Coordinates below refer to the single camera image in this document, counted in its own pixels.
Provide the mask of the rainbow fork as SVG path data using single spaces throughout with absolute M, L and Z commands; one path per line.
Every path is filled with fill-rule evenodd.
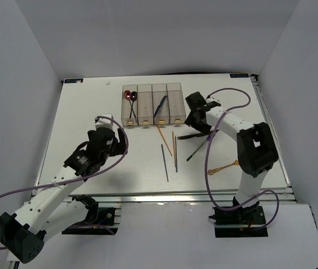
M 205 141 L 186 159 L 186 161 L 190 161 L 194 155 L 198 152 L 199 149 L 201 149 L 208 141 L 210 141 L 211 135 L 208 135 Z

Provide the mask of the blue chopstick right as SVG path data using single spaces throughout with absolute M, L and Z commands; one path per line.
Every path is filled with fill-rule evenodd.
M 174 137 L 174 145 L 175 145 L 175 149 L 174 149 L 174 153 L 175 153 L 175 170 L 176 170 L 176 173 L 177 173 L 178 172 L 177 136 Z

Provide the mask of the blue knife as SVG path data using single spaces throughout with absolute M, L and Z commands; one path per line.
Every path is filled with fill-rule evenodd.
M 154 115 L 153 115 L 154 118 L 158 115 L 158 113 L 159 113 L 161 107 L 163 106 L 163 104 L 164 104 L 166 98 L 167 98 L 166 95 L 164 95 L 164 96 L 162 97 L 162 99 L 161 99 L 159 105 L 156 107 L 156 110 L 155 110 L 155 112 L 154 112 Z

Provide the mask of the rainbow spoon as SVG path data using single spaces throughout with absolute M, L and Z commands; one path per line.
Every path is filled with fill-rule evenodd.
M 130 104 L 130 117 L 131 117 L 131 115 L 132 115 L 132 100 L 131 100 L 131 92 L 130 92 L 130 90 L 126 90 L 124 92 L 124 97 L 125 97 L 126 100 L 129 101 L 129 104 Z

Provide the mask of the orange chopstick left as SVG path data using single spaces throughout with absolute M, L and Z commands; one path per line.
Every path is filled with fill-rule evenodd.
M 156 127 L 157 127 L 157 129 L 158 129 L 158 131 L 159 131 L 159 133 L 160 133 L 160 136 L 161 136 L 161 138 L 162 138 L 162 140 L 163 140 L 163 142 L 164 142 L 164 144 L 165 144 L 165 146 L 166 146 L 166 148 L 167 148 L 169 154 L 170 154 L 171 157 L 172 157 L 172 156 L 173 156 L 172 151 L 171 151 L 171 149 L 170 149 L 170 147 L 169 147 L 169 145 L 168 145 L 168 143 L 167 143 L 167 140 L 166 140 L 165 137 L 164 137 L 164 134 L 163 134 L 162 130 L 160 129 L 160 126 L 159 126 L 159 125 L 156 125 Z

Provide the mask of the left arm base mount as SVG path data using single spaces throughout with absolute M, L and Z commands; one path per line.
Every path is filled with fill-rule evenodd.
M 61 232 L 62 235 L 116 235 L 121 222 L 121 208 L 117 205 L 102 205 L 92 197 L 72 197 L 71 202 L 84 202 L 89 207 L 82 221 L 76 222 Z

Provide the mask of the blue chopstick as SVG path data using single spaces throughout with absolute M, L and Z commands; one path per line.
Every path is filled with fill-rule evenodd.
M 164 153 L 163 144 L 161 144 L 160 147 L 161 147 L 161 151 L 162 151 L 162 157 L 163 157 L 163 164 L 164 164 L 164 170 L 165 170 L 166 180 L 167 180 L 167 182 L 169 182 L 169 176 L 168 176 L 168 170 L 167 170 L 167 163 L 166 163 L 166 159 L 165 159 L 165 153 Z
M 177 173 L 178 172 L 177 136 L 174 137 L 174 145 L 175 145 L 175 149 L 174 149 L 174 153 L 175 153 L 175 170 L 176 170 L 176 173 Z

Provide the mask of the left blue corner sticker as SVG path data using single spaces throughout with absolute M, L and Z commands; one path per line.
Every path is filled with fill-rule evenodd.
M 83 78 L 69 78 L 63 81 L 64 84 L 80 84 L 83 83 Z

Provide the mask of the black spoon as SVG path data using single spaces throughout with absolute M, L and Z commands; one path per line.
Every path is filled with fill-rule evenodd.
M 136 114 L 135 114 L 134 108 L 133 108 L 134 102 L 137 100 L 137 92 L 136 91 L 131 92 L 130 100 L 131 100 L 130 116 L 134 115 L 134 117 L 136 118 Z

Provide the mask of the blue chopstick left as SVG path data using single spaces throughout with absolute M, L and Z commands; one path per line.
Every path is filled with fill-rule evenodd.
M 161 147 L 161 151 L 162 151 L 162 157 L 163 157 L 163 164 L 164 164 L 164 170 L 165 170 L 166 180 L 167 180 L 167 182 L 169 182 L 169 176 L 168 176 L 168 170 L 167 170 L 167 163 L 166 163 L 166 159 L 165 159 L 165 153 L 164 153 L 163 144 L 161 144 L 160 147 Z

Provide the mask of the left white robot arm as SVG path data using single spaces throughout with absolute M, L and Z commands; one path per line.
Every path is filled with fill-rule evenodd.
M 0 216 L 0 242 L 21 262 L 31 262 L 54 235 L 78 222 L 93 224 L 99 217 L 98 203 L 82 194 L 60 209 L 59 205 L 89 176 L 97 173 L 111 156 L 127 152 L 123 129 L 98 127 L 87 133 L 81 143 L 64 161 L 53 178 L 52 186 L 44 187 L 25 205 L 12 214 Z

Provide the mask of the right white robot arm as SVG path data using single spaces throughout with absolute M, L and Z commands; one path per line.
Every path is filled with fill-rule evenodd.
M 264 178 L 268 171 L 278 161 L 278 151 L 269 125 L 265 122 L 251 123 L 234 115 L 232 111 L 245 108 L 250 105 L 251 97 L 243 90 L 232 88 L 232 91 L 240 92 L 247 97 L 247 102 L 224 108 L 222 104 L 209 94 L 204 98 L 199 92 L 194 92 L 186 97 L 186 103 L 190 113 L 185 124 L 193 129 L 206 134 L 208 147 L 204 162 L 205 185 L 209 198 L 213 205 L 221 211 L 233 211 L 236 222 L 244 224 L 253 216 L 252 206 L 259 201 L 260 191 Z M 232 207 L 219 206 L 209 186 L 208 162 L 210 148 L 217 130 L 232 138 L 237 144 L 237 159 L 242 170 L 238 191 L 233 199 Z

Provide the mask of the blue corner sticker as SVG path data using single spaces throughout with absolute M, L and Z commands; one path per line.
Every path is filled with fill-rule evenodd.
M 248 73 L 230 73 L 230 78 L 249 78 Z
M 63 81 L 64 84 L 80 84 L 83 83 L 83 78 L 69 78 Z

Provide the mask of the orange chopstick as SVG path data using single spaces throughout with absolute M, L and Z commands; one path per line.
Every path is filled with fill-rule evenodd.
M 167 143 L 167 140 L 166 140 L 165 137 L 164 137 L 164 134 L 163 134 L 162 130 L 160 129 L 160 126 L 159 126 L 159 125 L 156 125 L 156 127 L 157 127 L 157 129 L 158 129 L 158 131 L 159 131 L 159 133 L 160 133 L 160 136 L 161 136 L 161 138 L 162 138 L 162 140 L 163 140 L 163 142 L 164 142 L 164 144 L 165 144 L 165 146 L 166 146 L 166 148 L 167 148 L 169 154 L 170 154 L 171 157 L 172 157 L 172 156 L 173 156 L 172 151 L 171 151 L 171 149 L 170 149 L 170 147 L 169 147 L 169 145 L 168 145 L 168 143 Z
M 176 137 L 172 131 L 172 143 L 173 143 L 173 157 L 174 157 L 174 167 L 177 169 L 177 147 L 176 147 Z

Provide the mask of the black knife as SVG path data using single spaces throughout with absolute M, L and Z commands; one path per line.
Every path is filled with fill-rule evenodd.
M 195 137 L 204 137 L 207 136 L 206 134 L 203 133 L 196 133 L 196 134 L 189 134 L 189 135 L 185 135 L 185 136 L 179 136 L 177 137 L 178 140 L 187 140 L 190 138 L 195 138 Z

